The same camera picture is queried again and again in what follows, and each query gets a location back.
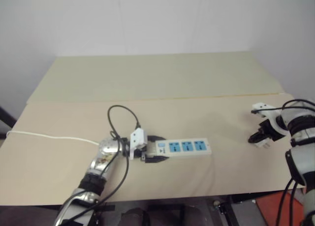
white wall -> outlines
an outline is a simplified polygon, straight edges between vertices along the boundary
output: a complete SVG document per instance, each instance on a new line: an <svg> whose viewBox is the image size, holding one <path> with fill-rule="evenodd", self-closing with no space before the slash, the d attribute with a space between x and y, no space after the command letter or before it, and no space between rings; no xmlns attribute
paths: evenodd
<svg viewBox="0 0 315 226"><path fill-rule="evenodd" d="M15 117L69 55L253 50L315 98L315 0L0 0L0 44L0 105Z"/></svg>

red object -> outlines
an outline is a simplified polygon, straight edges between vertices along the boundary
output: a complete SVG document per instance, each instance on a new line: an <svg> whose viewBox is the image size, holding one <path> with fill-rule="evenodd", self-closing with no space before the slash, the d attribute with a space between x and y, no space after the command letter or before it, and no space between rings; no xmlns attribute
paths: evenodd
<svg viewBox="0 0 315 226"><path fill-rule="evenodd" d="M279 208L280 199L283 192L263 196L256 199L256 203L260 209L261 214L263 215L268 226L275 226L277 213ZM280 220L280 226L289 225L289 202L291 194L287 193L282 207L282 214ZM294 199L293 202L293 225L299 226L303 220L303 205Z"/></svg>

power cord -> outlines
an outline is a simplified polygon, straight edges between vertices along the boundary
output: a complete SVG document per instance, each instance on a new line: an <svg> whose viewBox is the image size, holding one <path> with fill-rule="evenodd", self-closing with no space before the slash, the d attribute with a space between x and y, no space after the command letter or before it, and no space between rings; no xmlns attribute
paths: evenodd
<svg viewBox="0 0 315 226"><path fill-rule="evenodd" d="M280 203L279 203L279 208L278 208L276 226L279 226L279 225L280 225L281 212L282 212L282 207L283 207L283 204L284 204L284 198L285 198L285 195L286 195L286 193L287 193L287 190L289 189L289 187L290 187L292 181L293 181L293 178L291 178L290 181L287 183L287 185L286 185L286 187L285 187L285 190L284 190L283 193L282 193L281 200L280 200Z"/></svg>
<svg viewBox="0 0 315 226"><path fill-rule="evenodd" d="M264 111L264 110L279 110L279 109L308 109L311 110L313 112L315 112L315 109L307 107L307 106L289 106L289 107L278 107L278 108L270 108L270 109L255 109L252 110L251 113L256 114L259 111Z"/></svg>
<svg viewBox="0 0 315 226"><path fill-rule="evenodd" d="M83 138L79 138L79 137L72 137L72 136L50 136L50 135L46 135L46 134L40 134L40 133L35 133L35 132L29 132L29 131L15 131L15 130L11 130L8 131L6 133L6 136L8 137L10 133L18 133L18 134L25 134L25 135L32 135L32 136L40 136L40 137L46 137L46 138L50 138L50 139L70 139L70 140L77 140L77 141L85 141L85 142L89 142L93 145L99 145L98 142L96 141L91 141L88 139L83 139Z"/></svg>
<svg viewBox="0 0 315 226"><path fill-rule="evenodd" d="M297 185L298 185L298 183L295 182L293 189L292 189L292 192L291 192L291 196L290 196L290 213L289 213L289 225L290 226L293 226L293 200L294 200L294 194L295 194Z"/></svg>
<svg viewBox="0 0 315 226"><path fill-rule="evenodd" d="M108 118L108 122L109 122L109 125L111 126L112 128L112 131L110 132L111 136L116 139L118 141L118 151L116 152L115 156L111 159L111 161L108 163L108 165L102 170L102 173L105 172L105 170L107 169L107 167L112 163L112 161L117 157L118 153L119 153L119 148L120 148L120 143L122 142L122 139L121 137L118 135L116 129L114 128L113 126L113 123L111 121L111 118L110 118L110 111L112 108L115 108L115 107L120 107L120 108L124 108L126 110L128 110L136 119L136 127L135 129L137 128L140 128L140 123L138 121L138 118L137 116L127 107L125 106L122 106L122 105L113 105L111 107L109 107L109 109L107 110L107 118ZM75 219L81 217L82 215L86 214L87 212L91 211L91 210L95 210L98 206L100 206L101 204L103 204L106 200L108 200L113 194L116 193L116 191L121 187L121 185L123 184L123 182L125 181L126 177L127 177L127 174L128 174L128 170L129 170L129 158L128 158L128 154L127 154L127 151L126 151L126 147L123 145L123 153L126 157L126 170L125 170L125 174L122 178L122 180L120 181L120 183L117 185L117 187L108 195L106 196L104 199L100 200L98 203L94 204L93 206L87 208L86 210L82 211L81 213L73 216L72 218L68 219L67 221L65 221L64 223L60 224L59 226L65 226L65 225L68 225L70 222L74 221Z"/></svg>
<svg viewBox="0 0 315 226"><path fill-rule="evenodd" d="M286 106L287 104L289 104L289 103L292 103L292 102L299 102L299 101L304 102L304 103L307 103L307 104L311 104L311 105L315 106L315 103L314 103L314 102L311 102L311 101L309 101L309 100L307 100L307 99L292 99L292 100L289 100L289 101L287 101L286 103L284 103L282 107L285 107L285 106Z"/></svg>

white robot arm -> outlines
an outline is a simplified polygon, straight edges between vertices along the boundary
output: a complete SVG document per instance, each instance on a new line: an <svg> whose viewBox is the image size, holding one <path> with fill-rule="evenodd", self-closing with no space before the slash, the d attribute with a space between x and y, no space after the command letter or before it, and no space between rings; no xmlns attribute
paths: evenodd
<svg viewBox="0 0 315 226"><path fill-rule="evenodd" d="M291 134L292 148L285 153L285 158L293 180L306 186L302 225L315 226L315 103L296 99L286 102L282 108L258 103L253 105L252 113L268 119L259 124L249 143L263 146L271 139L277 141Z"/></svg>

floor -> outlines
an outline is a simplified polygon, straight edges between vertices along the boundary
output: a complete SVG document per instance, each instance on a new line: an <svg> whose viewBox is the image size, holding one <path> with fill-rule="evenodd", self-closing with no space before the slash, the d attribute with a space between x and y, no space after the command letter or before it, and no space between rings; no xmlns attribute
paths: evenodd
<svg viewBox="0 0 315 226"><path fill-rule="evenodd" d="M193 197L166 200L149 201L129 201L116 202L115 211L103 212L101 216L101 226L117 226L121 214L131 208L140 207L147 209L148 205L156 204L185 204L198 208L206 218L208 226L227 226L225 217L219 214L211 205L218 197ZM250 201L241 204L233 204L233 210L240 226L266 226L263 217L257 205ZM44 209L34 206L0 206L0 225L1 226L51 226L57 212L55 210ZM156 218L165 218L165 226L177 225L179 216L178 210L173 211L155 211Z"/></svg>
<svg viewBox="0 0 315 226"><path fill-rule="evenodd" d="M290 192L287 193L284 198L280 226L289 225L289 202L291 197ZM268 225L273 226L276 222L278 207L282 195L283 192L278 192L258 198L256 201L257 206L259 207ZM293 226L300 226L300 223L304 219L303 197L304 195L302 193L302 190L297 189L294 195L295 200L293 201Z"/></svg>

